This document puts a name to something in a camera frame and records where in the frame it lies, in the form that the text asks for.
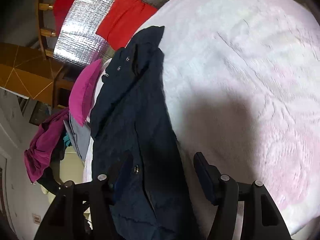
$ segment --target silver foil mat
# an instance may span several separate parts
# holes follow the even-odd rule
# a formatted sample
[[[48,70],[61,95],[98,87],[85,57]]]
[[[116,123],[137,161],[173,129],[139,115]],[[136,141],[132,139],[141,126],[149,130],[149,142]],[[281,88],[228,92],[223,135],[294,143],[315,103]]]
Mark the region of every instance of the silver foil mat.
[[[169,0],[143,0],[160,8]],[[113,56],[110,45],[95,32],[114,0],[75,0],[62,25],[54,48],[54,58],[86,66],[98,58]]]

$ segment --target white wall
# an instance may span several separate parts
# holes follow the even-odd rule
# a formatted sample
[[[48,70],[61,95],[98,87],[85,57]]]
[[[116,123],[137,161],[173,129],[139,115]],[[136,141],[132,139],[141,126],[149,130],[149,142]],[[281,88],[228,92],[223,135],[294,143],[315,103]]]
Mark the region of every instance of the white wall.
[[[42,193],[40,185],[30,183],[24,165],[24,150],[29,148],[38,129],[28,122],[31,113],[32,107],[30,111],[27,108],[23,117],[17,96],[6,94],[0,89],[0,124],[6,127],[6,131],[0,127],[0,147],[5,151],[8,160],[7,200],[13,227],[20,240],[34,238],[39,226],[33,223],[31,214],[35,213],[43,218],[49,207],[48,198]]]

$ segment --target magenta garment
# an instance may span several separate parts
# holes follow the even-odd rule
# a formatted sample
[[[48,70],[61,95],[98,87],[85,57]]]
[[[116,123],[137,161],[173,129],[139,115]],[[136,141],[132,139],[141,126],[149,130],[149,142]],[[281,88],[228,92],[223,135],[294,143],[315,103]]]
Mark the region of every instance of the magenta garment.
[[[51,115],[39,126],[38,132],[24,151],[24,163],[31,182],[38,180],[50,164],[51,153],[57,145],[65,126],[63,120],[69,119],[69,108]]]

